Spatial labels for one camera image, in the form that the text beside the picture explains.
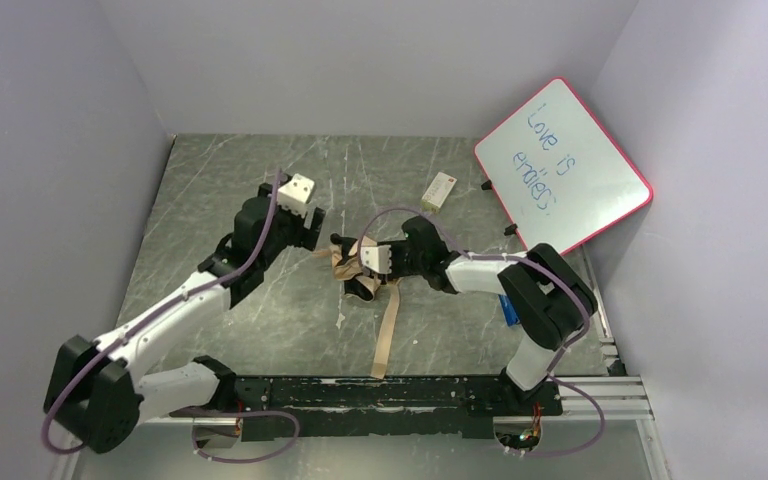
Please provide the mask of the beige folding umbrella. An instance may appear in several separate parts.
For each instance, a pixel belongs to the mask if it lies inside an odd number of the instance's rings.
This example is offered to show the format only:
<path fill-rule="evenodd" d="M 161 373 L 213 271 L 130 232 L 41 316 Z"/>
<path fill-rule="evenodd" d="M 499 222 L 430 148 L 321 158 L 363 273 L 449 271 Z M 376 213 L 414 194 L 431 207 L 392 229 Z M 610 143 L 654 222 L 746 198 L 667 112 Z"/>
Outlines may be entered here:
<path fill-rule="evenodd" d="M 372 378 L 382 380 L 388 371 L 401 295 L 398 279 L 387 280 L 383 274 L 366 273 L 363 270 L 359 255 L 371 253 L 374 247 L 378 247 L 378 242 L 364 236 L 360 242 L 350 240 L 347 253 L 343 253 L 339 245 L 330 245 L 326 249 L 314 251 L 313 256 L 330 261 L 333 277 L 343 283 L 345 295 L 371 302 L 382 288 L 388 291 L 389 299 L 378 331 L 370 371 Z"/>

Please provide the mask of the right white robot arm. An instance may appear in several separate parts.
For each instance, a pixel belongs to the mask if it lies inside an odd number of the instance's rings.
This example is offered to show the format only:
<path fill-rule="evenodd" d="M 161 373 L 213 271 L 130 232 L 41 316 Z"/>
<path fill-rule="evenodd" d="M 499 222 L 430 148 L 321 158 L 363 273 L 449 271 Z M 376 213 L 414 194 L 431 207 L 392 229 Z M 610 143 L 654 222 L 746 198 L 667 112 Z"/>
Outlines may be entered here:
<path fill-rule="evenodd" d="M 382 274 L 420 276 L 444 293 L 482 292 L 508 300 L 524 335 L 503 374 L 523 392 L 548 379 L 598 310 L 593 290 L 549 244 L 513 254 L 456 251 L 422 216 L 405 221 L 402 232 L 402 240 L 381 243 L 388 255 Z"/>

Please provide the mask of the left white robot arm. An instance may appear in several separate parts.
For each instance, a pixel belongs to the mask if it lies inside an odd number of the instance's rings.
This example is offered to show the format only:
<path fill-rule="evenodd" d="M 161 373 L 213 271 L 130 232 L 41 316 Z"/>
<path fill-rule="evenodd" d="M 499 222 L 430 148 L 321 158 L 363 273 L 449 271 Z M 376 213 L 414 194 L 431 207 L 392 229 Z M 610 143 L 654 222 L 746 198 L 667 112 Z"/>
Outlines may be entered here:
<path fill-rule="evenodd" d="M 278 174 L 243 203 L 232 232 L 171 294 L 93 340 L 76 335 L 64 342 L 44 399 L 44 447 L 61 455 L 84 448 L 106 453 L 166 414 L 243 408 L 236 374 L 210 356 L 150 370 L 186 335 L 254 292 L 285 249 L 315 248 L 325 216 L 310 205 L 315 189 L 301 174 Z"/>

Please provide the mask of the small white eraser box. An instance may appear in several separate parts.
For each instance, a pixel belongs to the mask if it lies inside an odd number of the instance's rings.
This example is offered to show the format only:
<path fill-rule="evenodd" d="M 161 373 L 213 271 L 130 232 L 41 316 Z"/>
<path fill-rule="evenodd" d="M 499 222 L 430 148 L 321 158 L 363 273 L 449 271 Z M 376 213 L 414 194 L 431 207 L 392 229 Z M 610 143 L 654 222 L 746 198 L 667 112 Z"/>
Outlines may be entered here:
<path fill-rule="evenodd" d="M 426 212 L 438 213 L 456 183 L 455 177 L 444 172 L 438 172 L 421 197 L 421 209 Z"/>

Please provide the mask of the black whiteboard stand clip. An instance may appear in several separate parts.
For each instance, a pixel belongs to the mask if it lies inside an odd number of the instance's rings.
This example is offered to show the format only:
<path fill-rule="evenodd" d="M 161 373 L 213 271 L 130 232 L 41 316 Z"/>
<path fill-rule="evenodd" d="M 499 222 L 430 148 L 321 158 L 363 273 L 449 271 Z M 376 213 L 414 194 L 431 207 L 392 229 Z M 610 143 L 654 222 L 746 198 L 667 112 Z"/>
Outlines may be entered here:
<path fill-rule="evenodd" d="M 494 191 L 493 182 L 491 180 L 484 181 L 480 185 L 480 188 L 482 191 Z M 503 235 L 506 237 L 514 236 L 517 233 L 517 229 L 518 229 L 517 224 L 511 223 L 504 229 Z"/>

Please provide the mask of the blue marker pen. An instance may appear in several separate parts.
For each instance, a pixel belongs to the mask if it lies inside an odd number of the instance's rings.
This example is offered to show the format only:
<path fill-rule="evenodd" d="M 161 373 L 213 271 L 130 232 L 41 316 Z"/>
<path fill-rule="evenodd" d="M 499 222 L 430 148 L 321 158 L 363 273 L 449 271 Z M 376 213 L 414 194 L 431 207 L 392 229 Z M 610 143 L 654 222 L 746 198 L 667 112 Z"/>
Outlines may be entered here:
<path fill-rule="evenodd" d="M 508 296 L 499 295 L 500 307 L 507 326 L 512 327 L 520 323 L 519 316 Z"/>

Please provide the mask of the pink framed whiteboard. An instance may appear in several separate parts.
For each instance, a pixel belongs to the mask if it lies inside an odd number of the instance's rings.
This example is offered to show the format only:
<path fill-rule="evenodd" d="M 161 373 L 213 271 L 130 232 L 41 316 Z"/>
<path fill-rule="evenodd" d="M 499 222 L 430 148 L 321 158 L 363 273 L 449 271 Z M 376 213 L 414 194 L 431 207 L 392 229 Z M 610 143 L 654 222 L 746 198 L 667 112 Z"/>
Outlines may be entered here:
<path fill-rule="evenodd" d="M 565 254 L 654 196 L 570 83 L 555 77 L 493 128 L 474 155 L 525 249 Z"/>

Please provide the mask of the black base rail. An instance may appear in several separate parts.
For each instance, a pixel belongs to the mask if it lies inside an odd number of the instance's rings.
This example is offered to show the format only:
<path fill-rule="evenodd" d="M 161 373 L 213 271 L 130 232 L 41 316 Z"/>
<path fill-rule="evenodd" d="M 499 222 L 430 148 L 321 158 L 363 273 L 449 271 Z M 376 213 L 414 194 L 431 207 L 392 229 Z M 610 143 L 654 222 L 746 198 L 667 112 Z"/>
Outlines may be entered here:
<path fill-rule="evenodd" d="M 363 377 L 240 376 L 223 413 L 278 411 L 244 420 L 245 441 L 302 437 L 458 434 L 493 439 L 503 417 L 558 416 L 558 386 L 527 391 L 497 374 Z"/>

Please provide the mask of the aluminium frame rail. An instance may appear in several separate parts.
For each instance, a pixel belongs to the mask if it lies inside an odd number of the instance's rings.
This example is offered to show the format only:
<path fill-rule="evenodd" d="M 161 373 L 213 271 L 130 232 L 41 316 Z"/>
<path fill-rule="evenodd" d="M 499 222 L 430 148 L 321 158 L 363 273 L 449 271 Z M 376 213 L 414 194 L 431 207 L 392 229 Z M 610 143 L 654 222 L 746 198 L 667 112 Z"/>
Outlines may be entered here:
<path fill-rule="evenodd" d="M 524 423 L 541 418 L 580 421 L 653 419 L 643 383 L 638 377 L 626 375 L 615 340 L 610 336 L 602 336 L 594 349 L 599 352 L 604 363 L 601 374 L 547 380 L 559 388 L 563 409 L 560 415 L 503 417 L 495 420 L 495 423 Z"/>

